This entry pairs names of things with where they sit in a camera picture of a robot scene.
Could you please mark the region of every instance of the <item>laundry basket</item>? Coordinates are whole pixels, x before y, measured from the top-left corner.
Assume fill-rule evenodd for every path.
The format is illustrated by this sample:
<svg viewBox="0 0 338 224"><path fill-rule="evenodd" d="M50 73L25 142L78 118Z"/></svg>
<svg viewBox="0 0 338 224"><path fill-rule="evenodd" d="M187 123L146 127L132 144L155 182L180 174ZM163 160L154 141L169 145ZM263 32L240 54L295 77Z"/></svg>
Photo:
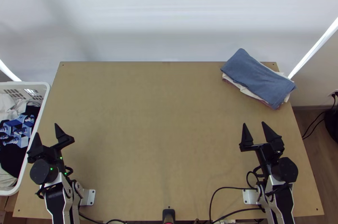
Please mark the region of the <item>laundry basket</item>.
<svg viewBox="0 0 338 224"><path fill-rule="evenodd" d="M38 129L42 112L46 104L47 96L50 90L50 85L46 82L2 82L0 83L0 93L9 94L14 100L24 99L33 101L41 105L38 117L32 130L32 134L28 143L27 151L33 142L35 133ZM27 166L27 153L21 166L18 181L13 187L0 187L0 196L10 196L15 194L20 187L22 177Z"/></svg>

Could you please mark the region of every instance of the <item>folded towel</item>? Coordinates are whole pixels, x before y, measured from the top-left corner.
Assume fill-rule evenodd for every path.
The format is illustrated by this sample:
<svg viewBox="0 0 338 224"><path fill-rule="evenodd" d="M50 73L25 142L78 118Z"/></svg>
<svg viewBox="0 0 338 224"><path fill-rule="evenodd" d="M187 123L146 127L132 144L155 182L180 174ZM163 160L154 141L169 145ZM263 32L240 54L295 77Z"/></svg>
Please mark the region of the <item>folded towel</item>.
<svg viewBox="0 0 338 224"><path fill-rule="evenodd" d="M264 66L244 49L239 49L221 70L235 83L249 89L277 109L296 86L288 78Z"/></svg>

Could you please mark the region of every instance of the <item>folded cloth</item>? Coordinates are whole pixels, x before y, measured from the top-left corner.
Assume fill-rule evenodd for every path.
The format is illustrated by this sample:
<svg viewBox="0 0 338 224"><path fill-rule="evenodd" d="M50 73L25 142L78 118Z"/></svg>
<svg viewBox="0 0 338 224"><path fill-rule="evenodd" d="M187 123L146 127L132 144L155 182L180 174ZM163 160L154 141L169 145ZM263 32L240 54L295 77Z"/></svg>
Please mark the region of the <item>folded cloth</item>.
<svg viewBox="0 0 338 224"><path fill-rule="evenodd" d="M244 49L239 49L221 67L221 70L234 83L246 87L266 101L273 109L277 109L288 94L296 88L291 80L264 66Z"/></svg>
<svg viewBox="0 0 338 224"><path fill-rule="evenodd" d="M263 100L262 98L260 98L258 95L255 95L254 93L252 93L249 89L247 89L246 87L242 86L241 84L235 83L235 82L234 82L229 76L227 76L225 73L223 73L222 78L223 78L224 81L226 81L226 82L228 82L228 83L230 83L230 84L233 84L235 87L239 88L240 91L241 91L243 94L245 94L245 95L247 95L247 96L250 96L250 97L252 97L252 98L254 98L254 99L257 99L257 100L261 101L262 103L264 103L265 105L269 106L269 104L268 104L266 101L264 101L264 100ZM288 95L284 98L284 102L287 102L287 101L289 100L289 98L290 98L290 94L288 94Z"/></svg>

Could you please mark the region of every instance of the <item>tabletop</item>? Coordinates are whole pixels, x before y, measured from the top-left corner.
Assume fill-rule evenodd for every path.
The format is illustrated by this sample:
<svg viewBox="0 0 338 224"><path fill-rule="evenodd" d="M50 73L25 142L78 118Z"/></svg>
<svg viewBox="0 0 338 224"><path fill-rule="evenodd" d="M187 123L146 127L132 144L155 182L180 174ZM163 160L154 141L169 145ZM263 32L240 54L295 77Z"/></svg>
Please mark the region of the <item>tabletop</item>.
<svg viewBox="0 0 338 224"><path fill-rule="evenodd" d="M96 190L80 211L96 220L158 221L169 206L177 220L207 220L212 193L247 187L258 166L254 152L239 149L242 124L254 143L265 142L261 122L283 137L299 169L294 216L324 214L290 103L273 110L222 81L223 62L62 62L41 118L42 143L57 142L54 123L75 138L63 149L72 179ZM265 63L277 71L274 62ZM34 193L28 164L14 216L51 216ZM247 208L240 190L220 191L216 219ZM260 211L236 219L264 218Z"/></svg>

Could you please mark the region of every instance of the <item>power cord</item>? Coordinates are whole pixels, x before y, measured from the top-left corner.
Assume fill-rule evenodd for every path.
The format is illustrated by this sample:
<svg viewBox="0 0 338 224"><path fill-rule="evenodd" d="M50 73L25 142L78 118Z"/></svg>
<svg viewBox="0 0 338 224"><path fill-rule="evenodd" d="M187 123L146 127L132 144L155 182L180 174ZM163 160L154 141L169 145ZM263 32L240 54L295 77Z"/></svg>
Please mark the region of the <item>power cord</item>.
<svg viewBox="0 0 338 224"><path fill-rule="evenodd" d="M84 219L86 219L86 220L89 220L89 221L91 221L91 222L98 223L98 224L102 224L102 222L94 221L93 219L84 216L84 215L83 215L82 213L80 213L80 212L79 212L79 215L80 215L82 218L84 218ZM108 223L113 222L113 221L118 221L118 222L121 222L121 223L123 223L123 224L127 224L127 222L121 221L121 220L119 220L119 219L112 219L112 220L110 220L110 221L107 221L105 224L108 224Z"/></svg>
<svg viewBox="0 0 338 224"><path fill-rule="evenodd" d="M228 213L228 214L226 214L226 215L224 215L224 216L218 218L217 220L211 222L211 224L214 224L214 223L216 223L216 222L218 222L218 221L220 221L220 220L223 220L223 219L225 219L226 217L229 217L230 215L233 215L233 214L235 214L235 213L240 213L240 212L245 212L245 211L251 211L251 210L261 210L261 208L246 208L246 209L241 209L241 210L233 211L233 212Z"/></svg>
<svg viewBox="0 0 338 224"><path fill-rule="evenodd" d="M334 101L333 101L333 105L332 105L332 107L330 108L330 110L331 109L333 109L334 108L334 106L335 106L335 96L338 96L338 92L335 92L334 94L332 94L331 96L333 97L333 99L334 99ZM308 138L309 136L311 136L311 134L314 132L314 130L316 129L316 127L322 122L322 121L324 121L324 119L322 119L322 120L320 120L315 126L314 126L314 128L312 129L312 131L311 131L311 133L308 135L308 136L306 136L305 137L305 135L306 135L306 133L308 132L308 130L310 129L310 127L314 124L314 122L316 122L316 120L322 115L322 114L324 114L326 111L323 111L323 112L321 112L313 121L312 121L312 123L308 126L308 128L306 129L306 131L305 131L305 133L302 135L302 139L306 139L306 138Z"/></svg>
<svg viewBox="0 0 338 224"><path fill-rule="evenodd" d="M241 210L237 210L237 211L234 211L232 213L229 213L225 216L222 216L221 218L217 219L216 221L211 221L211 205L213 203L213 199L214 199L214 196L215 194L219 191L219 190L222 190L222 189L236 189L236 190L256 190L255 188L239 188L239 187L220 187L218 188L217 190L214 191L212 197L211 197L211 200L210 200L210 205L209 205L209 222L210 224L213 224L215 222L218 222L232 214L235 214L235 213L239 213L239 212L243 212L243 211L250 211L250 210L261 210L260 208L247 208L247 209L241 209Z"/></svg>

